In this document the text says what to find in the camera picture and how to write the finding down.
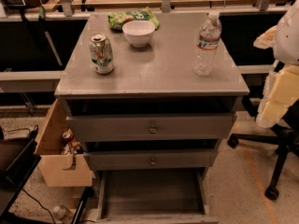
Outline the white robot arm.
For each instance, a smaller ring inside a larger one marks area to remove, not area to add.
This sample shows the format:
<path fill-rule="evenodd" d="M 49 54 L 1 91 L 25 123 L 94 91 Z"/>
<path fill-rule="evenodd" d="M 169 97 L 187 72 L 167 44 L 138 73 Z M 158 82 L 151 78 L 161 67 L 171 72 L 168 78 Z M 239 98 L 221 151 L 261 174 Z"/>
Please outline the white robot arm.
<path fill-rule="evenodd" d="M 271 71 L 263 87 L 263 99 L 258 107 L 256 122 L 263 128 L 277 124 L 288 109 L 299 99 L 299 0 L 279 20 L 278 24 L 258 36 L 253 46 L 273 49 L 274 66 L 285 66 Z"/>

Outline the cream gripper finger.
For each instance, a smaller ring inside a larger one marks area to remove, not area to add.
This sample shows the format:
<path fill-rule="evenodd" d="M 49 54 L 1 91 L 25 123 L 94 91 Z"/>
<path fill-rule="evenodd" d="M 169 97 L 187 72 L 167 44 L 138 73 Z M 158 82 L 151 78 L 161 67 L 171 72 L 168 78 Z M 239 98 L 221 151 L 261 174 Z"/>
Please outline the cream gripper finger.
<path fill-rule="evenodd" d="M 271 71 L 263 87 L 263 99 L 256 122 L 263 128 L 277 124 L 299 99 L 299 66 L 287 65 L 279 72 Z"/>
<path fill-rule="evenodd" d="M 253 46 L 258 49 L 269 49 L 275 44 L 274 37 L 277 27 L 273 26 L 265 31 L 263 34 L 258 36 L 253 42 Z"/>

